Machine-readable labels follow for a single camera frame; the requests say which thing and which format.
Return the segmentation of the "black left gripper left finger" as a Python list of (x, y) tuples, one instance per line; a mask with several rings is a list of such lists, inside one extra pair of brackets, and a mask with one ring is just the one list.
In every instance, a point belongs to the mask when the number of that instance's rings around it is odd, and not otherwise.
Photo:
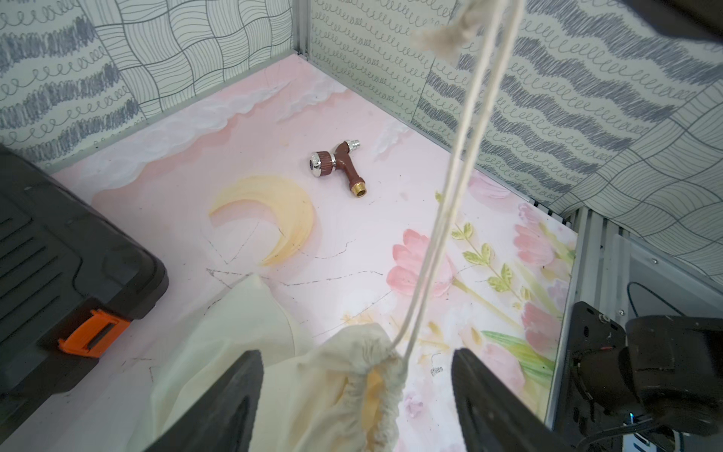
[(261, 352), (245, 352), (147, 449), (161, 452), (249, 451), (263, 378)]

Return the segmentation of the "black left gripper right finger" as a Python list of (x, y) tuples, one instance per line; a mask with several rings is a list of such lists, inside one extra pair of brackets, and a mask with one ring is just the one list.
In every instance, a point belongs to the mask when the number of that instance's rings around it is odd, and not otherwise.
[(569, 451), (467, 348), (456, 350), (451, 380), (468, 451)]

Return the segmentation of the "cream cloth drawstring bag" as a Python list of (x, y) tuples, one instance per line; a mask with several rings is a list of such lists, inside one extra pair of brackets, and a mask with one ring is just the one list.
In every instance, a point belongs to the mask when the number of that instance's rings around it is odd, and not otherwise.
[(348, 326), (321, 345), (250, 275), (194, 312), (154, 374), (128, 449), (161, 437), (245, 352), (261, 354), (254, 451), (391, 451), (407, 367), (376, 323)]

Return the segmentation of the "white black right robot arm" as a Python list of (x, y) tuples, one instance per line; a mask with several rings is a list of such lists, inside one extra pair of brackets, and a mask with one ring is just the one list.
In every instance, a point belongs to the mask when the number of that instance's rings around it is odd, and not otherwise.
[[(722, 279), (722, 5), (585, 1), (571, 32), (595, 73), (629, 84), (628, 144), (557, 201), (588, 207), (714, 282)], [(722, 431), (722, 323), (649, 315), (627, 328), (626, 373), (663, 427)]]

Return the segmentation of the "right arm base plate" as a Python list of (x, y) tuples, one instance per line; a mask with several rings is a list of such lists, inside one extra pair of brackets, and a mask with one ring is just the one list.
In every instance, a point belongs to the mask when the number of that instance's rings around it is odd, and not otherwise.
[(587, 437), (630, 421), (640, 405), (623, 375), (628, 358), (621, 325), (589, 304), (572, 307), (553, 432), (571, 450)]

